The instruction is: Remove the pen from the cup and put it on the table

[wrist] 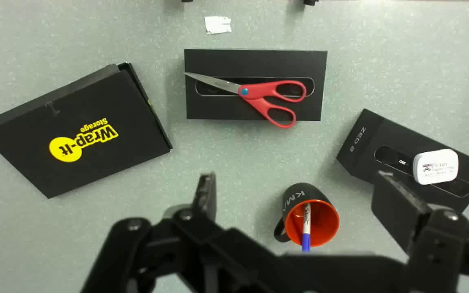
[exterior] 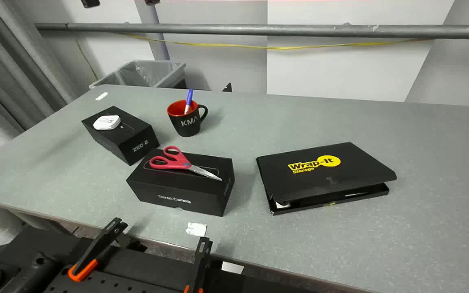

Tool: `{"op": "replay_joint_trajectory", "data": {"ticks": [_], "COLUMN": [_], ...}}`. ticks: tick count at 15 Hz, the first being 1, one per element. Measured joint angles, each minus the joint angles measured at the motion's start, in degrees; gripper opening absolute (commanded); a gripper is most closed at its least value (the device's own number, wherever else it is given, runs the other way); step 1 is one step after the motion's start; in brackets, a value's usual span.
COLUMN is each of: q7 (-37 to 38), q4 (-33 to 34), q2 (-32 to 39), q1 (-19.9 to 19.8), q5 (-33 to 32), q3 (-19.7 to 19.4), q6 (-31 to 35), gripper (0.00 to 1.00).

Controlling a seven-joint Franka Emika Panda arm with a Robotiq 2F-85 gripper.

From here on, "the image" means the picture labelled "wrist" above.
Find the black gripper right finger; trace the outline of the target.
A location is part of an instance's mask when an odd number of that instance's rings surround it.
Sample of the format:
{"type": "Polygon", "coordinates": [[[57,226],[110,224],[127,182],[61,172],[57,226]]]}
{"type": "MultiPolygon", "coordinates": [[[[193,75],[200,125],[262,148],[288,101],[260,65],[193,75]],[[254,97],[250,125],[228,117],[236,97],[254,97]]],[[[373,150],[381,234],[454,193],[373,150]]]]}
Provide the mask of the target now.
{"type": "Polygon", "coordinates": [[[376,174],[371,211],[403,252],[410,252],[431,215],[431,208],[416,197],[413,189],[387,171],[376,174]]]}

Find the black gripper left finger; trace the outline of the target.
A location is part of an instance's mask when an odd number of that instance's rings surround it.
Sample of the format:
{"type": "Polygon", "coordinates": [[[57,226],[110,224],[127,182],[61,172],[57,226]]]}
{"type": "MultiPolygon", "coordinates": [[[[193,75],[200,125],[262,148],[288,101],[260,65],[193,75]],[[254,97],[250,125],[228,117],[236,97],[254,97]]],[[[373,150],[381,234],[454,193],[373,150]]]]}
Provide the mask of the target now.
{"type": "Polygon", "coordinates": [[[216,216],[216,176],[202,174],[192,200],[192,213],[213,219],[216,216]]]}

